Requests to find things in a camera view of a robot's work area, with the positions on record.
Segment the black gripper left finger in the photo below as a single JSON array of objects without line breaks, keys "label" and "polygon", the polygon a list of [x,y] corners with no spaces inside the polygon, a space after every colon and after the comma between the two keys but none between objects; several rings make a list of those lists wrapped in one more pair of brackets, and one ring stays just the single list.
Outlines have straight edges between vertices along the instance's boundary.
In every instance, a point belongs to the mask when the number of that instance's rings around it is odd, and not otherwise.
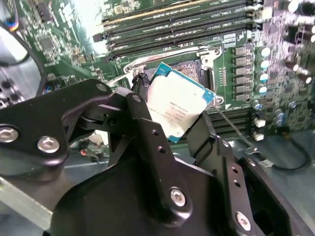
[{"label": "black gripper left finger", "polygon": [[183,223],[191,216],[189,191],[162,127],[135,93],[120,95],[90,79],[1,110],[0,126],[3,176],[53,180],[70,145],[99,129],[114,135],[119,160],[112,167],[140,161],[165,223]]}]

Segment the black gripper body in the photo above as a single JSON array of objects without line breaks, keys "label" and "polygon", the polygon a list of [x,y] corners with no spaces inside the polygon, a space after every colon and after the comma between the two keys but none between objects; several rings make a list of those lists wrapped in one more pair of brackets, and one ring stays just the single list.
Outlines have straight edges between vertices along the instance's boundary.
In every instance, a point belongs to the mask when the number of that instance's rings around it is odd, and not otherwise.
[{"label": "black gripper body", "polygon": [[193,211],[171,228],[157,209],[157,196],[138,159],[117,164],[71,188],[57,204],[54,236],[229,236],[217,180],[179,162]]}]

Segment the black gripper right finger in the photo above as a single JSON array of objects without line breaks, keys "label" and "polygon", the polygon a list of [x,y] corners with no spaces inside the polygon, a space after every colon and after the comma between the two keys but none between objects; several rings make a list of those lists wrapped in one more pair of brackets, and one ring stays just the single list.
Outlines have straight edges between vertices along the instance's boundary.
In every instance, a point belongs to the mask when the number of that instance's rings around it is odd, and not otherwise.
[{"label": "black gripper right finger", "polygon": [[206,113],[187,132],[203,174],[189,176],[193,215],[212,236],[293,236],[295,212],[260,165],[237,159]]}]

